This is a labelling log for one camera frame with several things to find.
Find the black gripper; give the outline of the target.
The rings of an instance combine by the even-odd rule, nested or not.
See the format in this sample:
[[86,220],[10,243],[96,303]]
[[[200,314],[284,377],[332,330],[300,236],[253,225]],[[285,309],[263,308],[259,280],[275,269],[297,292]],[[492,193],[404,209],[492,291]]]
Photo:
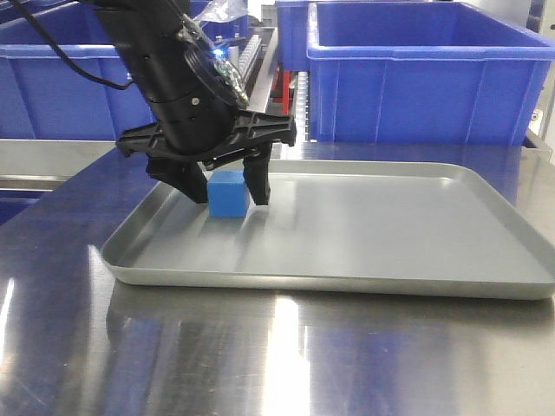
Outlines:
[[156,121],[125,131],[116,145],[127,157],[145,154],[150,178],[205,204],[207,179],[199,164],[213,170],[243,159],[252,201],[269,204],[272,145],[295,144],[290,116],[248,111],[212,93],[149,94],[147,103]]

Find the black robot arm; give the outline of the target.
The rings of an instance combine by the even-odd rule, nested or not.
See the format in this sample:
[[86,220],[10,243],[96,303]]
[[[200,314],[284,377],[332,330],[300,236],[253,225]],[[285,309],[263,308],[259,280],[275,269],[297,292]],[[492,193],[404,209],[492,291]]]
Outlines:
[[290,116],[247,110],[240,73],[214,53],[182,1],[95,1],[95,15],[156,117],[125,131],[117,147],[144,153],[147,174],[197,204],[208,200],[206,170],[242,161],[256,205],[268,205],[272,146],[293,146]]

